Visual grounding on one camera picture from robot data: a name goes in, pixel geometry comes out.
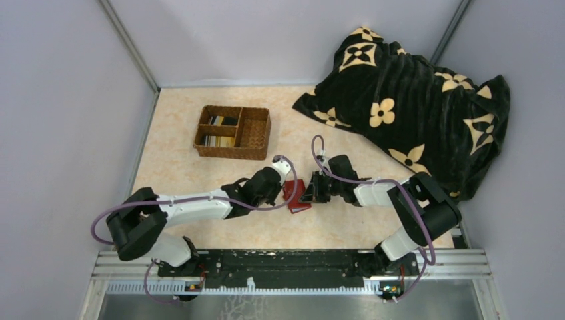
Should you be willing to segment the red leather card holder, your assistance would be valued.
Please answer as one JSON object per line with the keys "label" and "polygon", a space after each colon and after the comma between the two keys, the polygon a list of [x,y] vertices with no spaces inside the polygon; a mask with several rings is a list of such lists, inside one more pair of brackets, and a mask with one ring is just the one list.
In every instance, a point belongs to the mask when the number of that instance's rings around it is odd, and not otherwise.
{"label": "red leather card holder", "polygon": [[306,186],[302,179],[286,181],[282,191],[283,199],[288,201],[287,208],[291,214],[300,213],[312,208],[310,203],[305,203],[300,200],[300,197],[306,191]]}

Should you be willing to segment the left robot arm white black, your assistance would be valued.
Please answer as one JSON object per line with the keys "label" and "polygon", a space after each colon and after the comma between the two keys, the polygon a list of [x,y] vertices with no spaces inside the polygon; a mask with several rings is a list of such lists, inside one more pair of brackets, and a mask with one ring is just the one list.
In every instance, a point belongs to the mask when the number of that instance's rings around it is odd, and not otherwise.
{"label": "left robot arm white black", "polygon": [[197,250],[191,240],[169,235],[166,228],[205,219],[242,217],[259,210],[263,203],[273,207],[290,171],[289,163],[277,161],[250,179],[194,195],[157,195],[150,187],[139,189],[106,218],[119,259],[150,257],[171,267],[194,263]]}

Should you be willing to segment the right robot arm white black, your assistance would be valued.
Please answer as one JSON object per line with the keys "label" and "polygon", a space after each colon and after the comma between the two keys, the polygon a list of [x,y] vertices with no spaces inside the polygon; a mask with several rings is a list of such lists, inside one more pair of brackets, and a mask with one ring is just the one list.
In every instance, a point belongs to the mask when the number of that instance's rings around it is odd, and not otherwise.
{"label": "right robot arm white black", "polygon": [[375,247],[378,266],[385,268],[457,226],[461,213],[455,202],[427,173],[417,173],[403,183],[361,179],[347,155],[316,157],[323,167],[313,172],[302,203],[328,203],[340,196],[356,207],[392,207],[401,226]]}

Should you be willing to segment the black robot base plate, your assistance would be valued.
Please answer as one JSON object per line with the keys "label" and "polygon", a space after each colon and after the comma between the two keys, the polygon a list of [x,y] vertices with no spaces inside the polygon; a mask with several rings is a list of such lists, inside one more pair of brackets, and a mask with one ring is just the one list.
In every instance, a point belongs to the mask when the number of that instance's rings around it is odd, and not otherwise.
{"label": "black robot base plate", "polygon": [[417,276],[420,268],[414,253],[382,268],[375,251],[360,249],[200,251],[180,267],[159,262],[160,277],[196,277],[206,289],[339,289],[361,288],[371,277]]}

